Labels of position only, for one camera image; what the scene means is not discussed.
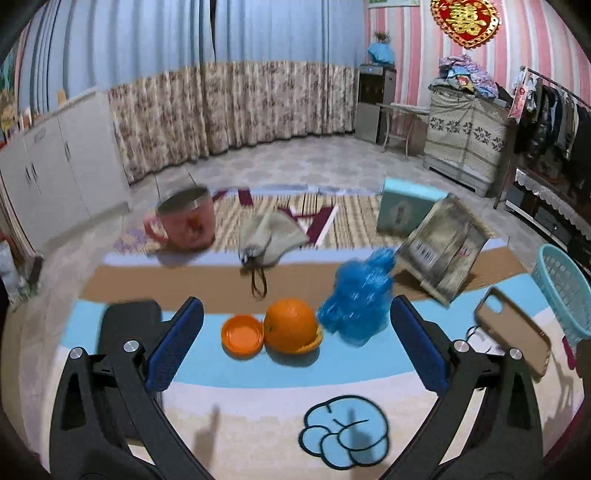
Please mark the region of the blue floral curtain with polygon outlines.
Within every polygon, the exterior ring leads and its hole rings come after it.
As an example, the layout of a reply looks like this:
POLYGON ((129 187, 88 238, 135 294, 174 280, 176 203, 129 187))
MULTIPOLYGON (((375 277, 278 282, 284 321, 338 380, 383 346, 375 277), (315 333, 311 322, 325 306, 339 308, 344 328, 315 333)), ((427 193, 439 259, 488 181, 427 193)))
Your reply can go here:
POLYGON ((105 92, 129 182, 355 126, 360 1, 32 1, 18 16, 1 71, 19 109, 105 92))

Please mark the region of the beige cloth pouch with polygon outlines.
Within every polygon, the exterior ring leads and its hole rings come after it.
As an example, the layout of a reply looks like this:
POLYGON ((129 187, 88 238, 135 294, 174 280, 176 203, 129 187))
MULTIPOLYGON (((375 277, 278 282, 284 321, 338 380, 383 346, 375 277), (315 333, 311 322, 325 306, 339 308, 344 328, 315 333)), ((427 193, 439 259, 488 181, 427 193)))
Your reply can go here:
POLYGON ((242 272, 250 274, 250 289, 256 300, 266 298, 266 270, 284 254, 308 244, 308 235, 290 215, 274 210, 242 221, 238 235, 238 258, 242 272))

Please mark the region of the orange fruit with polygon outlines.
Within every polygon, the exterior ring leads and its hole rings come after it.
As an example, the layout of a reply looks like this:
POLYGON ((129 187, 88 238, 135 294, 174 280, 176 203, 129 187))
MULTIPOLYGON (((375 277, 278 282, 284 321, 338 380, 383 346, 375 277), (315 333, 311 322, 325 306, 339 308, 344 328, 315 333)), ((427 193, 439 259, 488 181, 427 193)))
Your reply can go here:
POLYGON ((303 300, 282 299, 270 305, 263 320, 266 347, 287 355, 304 355, 322 343, 315 311, 303 300))

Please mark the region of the low tv stand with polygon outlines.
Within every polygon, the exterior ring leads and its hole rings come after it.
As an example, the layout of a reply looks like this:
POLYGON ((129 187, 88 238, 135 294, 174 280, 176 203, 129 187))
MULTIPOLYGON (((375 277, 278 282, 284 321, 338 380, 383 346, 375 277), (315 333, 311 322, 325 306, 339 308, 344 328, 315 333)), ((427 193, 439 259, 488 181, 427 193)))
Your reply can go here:
POLYGON ((552 183, 527 168, 516 168, 510 179, 505 209, 590 268, 590 202, 581 204, 569 195, 565 180, 552 183))

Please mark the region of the clothes rack with garments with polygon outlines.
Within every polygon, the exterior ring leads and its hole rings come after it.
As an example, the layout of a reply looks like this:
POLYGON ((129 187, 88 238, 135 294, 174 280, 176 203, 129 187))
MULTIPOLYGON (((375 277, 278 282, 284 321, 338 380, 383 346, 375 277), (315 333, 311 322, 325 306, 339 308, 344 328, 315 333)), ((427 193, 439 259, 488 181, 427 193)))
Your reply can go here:
POLYGON ((557 81, 520 68, 508 120, 515 128, 511 157, 496 200, 523 177, 571 208, 590 206, 590 105, 557 81))

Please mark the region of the teal cardboard box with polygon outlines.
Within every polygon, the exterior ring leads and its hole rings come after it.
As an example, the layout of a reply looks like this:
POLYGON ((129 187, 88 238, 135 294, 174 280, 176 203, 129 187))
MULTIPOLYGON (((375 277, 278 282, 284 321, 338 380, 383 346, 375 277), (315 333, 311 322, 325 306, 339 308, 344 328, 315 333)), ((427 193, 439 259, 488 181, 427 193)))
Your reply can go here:
POLYGON ((388 178, 377 220, 377 232, 408 237, 447 192, 403 179, 388 178))

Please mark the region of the colourful play mat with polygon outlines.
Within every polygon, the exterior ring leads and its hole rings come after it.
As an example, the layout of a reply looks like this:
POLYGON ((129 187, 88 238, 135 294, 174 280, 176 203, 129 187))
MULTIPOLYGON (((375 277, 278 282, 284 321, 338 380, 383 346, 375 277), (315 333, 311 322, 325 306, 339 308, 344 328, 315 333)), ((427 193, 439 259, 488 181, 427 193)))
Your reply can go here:
POLYGON ((377 201, 219 191, 202 252, 105 257, 50 361, 54 479, 537 479, 578 420, 576 336, 454 195, 401 244, 377 201))

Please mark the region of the grey water dispenser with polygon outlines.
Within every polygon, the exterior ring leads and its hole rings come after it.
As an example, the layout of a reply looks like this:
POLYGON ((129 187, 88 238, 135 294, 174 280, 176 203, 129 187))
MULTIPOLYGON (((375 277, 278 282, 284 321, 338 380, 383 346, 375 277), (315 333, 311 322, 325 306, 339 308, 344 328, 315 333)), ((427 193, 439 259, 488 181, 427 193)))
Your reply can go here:
POLYGON ((397 69, 394 65, 362 64, 358 80, 355 136, 379 144, 386 135, 386 114, 381 105, 394 101, 397 69))

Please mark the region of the blue wrapped potted plant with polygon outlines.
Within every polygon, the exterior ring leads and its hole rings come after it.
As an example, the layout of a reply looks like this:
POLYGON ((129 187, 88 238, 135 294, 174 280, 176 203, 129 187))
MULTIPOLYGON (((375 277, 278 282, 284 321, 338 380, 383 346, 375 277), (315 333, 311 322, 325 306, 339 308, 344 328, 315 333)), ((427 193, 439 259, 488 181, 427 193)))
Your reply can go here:
POLYGON ((370 62, 379 65, 394 66, 396 57, 391 47, 391 35, 388 31, 375 31, 374 41, 367 49, 370 62))

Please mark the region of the camouflage snack bag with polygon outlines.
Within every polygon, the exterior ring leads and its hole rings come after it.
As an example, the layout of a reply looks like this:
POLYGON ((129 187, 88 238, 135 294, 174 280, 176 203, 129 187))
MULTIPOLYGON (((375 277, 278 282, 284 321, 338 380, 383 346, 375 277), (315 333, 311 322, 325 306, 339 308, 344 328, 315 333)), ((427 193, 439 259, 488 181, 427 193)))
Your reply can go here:
POLYGON ((397 250, 397 261, 448 307, 468 281, 490 229, 455 195, 437 201, 397 250))

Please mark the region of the small wooden stool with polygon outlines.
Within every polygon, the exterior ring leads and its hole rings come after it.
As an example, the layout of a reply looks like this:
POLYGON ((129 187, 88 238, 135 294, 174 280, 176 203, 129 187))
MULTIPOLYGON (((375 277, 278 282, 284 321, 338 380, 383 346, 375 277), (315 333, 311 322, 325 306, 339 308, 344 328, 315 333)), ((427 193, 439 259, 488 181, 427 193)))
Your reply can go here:
POLYGON ((386 116, 386 133, 382 151, 386 152, 392 140, 404 144, 405 156, 410 153, 410 145, 415 125, 420 117, 429 117, 430 110, 402 103, 380 103, 380 113, 386 116))

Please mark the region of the red gold wall ornament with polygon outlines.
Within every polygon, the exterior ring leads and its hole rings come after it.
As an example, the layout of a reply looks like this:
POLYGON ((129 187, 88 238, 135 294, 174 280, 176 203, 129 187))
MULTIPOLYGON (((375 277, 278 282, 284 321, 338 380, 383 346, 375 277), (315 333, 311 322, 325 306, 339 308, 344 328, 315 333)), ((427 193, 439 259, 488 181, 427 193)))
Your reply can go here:
POLYGON ((501 25, 498 9, 486 0, 432 0, 430 11, 441 30, 468 50, 488 43, 501 25))

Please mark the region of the white low cabinet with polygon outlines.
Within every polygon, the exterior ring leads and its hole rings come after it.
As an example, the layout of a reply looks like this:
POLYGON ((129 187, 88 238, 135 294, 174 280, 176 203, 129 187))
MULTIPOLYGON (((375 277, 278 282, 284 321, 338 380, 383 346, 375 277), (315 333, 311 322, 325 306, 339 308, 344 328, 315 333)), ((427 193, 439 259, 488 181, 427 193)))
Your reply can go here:
POLYGON ((1 150, 1 177, 25 239, 47 251, 66 235, 130 210, 105 93, 87 91, 1 150))

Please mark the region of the turquoise plastic mesh basket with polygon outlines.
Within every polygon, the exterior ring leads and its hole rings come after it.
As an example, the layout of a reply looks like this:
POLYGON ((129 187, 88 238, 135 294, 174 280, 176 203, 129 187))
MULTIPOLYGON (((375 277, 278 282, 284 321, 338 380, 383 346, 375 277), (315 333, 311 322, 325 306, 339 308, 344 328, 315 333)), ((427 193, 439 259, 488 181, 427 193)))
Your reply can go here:
POLYGON ((573 351, 590 339, 590 286, 576 263, 560 248, 543 245, 532 277, 560 323, 573 351))

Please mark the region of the cloth-covered cabinet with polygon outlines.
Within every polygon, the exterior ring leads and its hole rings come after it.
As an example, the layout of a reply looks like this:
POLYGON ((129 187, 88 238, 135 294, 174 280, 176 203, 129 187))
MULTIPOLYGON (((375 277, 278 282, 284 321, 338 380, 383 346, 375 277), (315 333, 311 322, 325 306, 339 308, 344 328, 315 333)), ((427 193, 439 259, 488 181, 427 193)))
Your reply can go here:
POLYGON ((487 197, 497 189, 508 162, 510 139, 504 108, 451 87, 432 88, 426 168, 487 197))

